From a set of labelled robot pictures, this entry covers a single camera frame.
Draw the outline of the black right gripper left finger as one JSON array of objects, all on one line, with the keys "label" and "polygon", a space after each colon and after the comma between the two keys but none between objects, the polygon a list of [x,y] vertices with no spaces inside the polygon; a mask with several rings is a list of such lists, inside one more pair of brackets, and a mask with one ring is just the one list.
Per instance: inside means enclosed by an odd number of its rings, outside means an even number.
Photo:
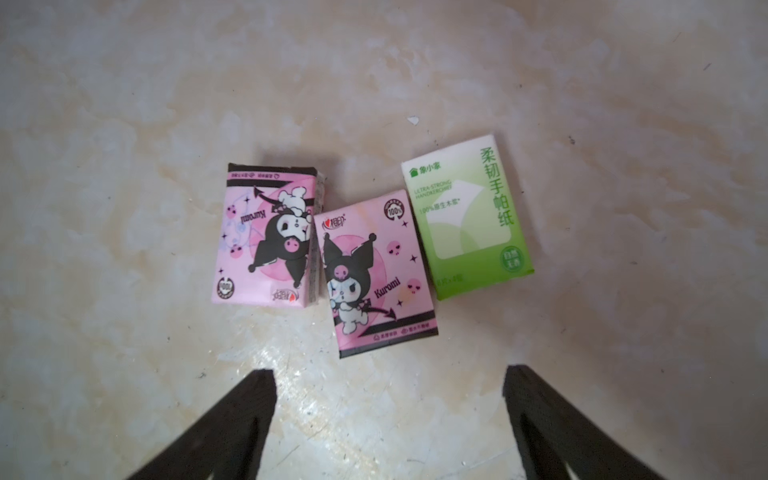
[{"label": "black right gripper left finger", "polygon": [[271,370],[254,370],[132,479],[255,479],[277,404]]}]

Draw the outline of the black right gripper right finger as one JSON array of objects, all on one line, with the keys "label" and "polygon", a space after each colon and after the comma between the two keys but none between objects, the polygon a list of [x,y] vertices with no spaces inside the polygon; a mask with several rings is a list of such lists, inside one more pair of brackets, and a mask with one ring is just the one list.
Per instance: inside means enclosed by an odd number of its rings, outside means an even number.
[{"label": "black right gripper right finger", "polygon": [[658,479],[526,365],[507,367],[502,388],[528,479]]}]

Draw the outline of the pink cartoon tissue pack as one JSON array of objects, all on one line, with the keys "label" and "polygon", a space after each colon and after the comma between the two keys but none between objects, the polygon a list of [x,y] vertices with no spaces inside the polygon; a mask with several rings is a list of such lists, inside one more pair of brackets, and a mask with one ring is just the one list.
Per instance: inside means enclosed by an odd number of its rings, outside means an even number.
[{"label": "pink cartoon tissue pack", "polygon": [[314,167],[228,165],[211,300],[305,308],[316,296]]},{"label": "pink cartoon tissue pack", "polygon": [[314,222],[341,358],[439,334],[406,191]]}]

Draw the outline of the green tissue pack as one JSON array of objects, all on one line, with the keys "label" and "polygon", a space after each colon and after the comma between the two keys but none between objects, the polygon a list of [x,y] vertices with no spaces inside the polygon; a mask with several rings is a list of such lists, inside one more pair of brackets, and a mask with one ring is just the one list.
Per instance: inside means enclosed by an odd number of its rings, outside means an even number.
[{"label": "green tissue pack", "polygon": [[401,169],[439,300],[535,272],[492,134]]}]

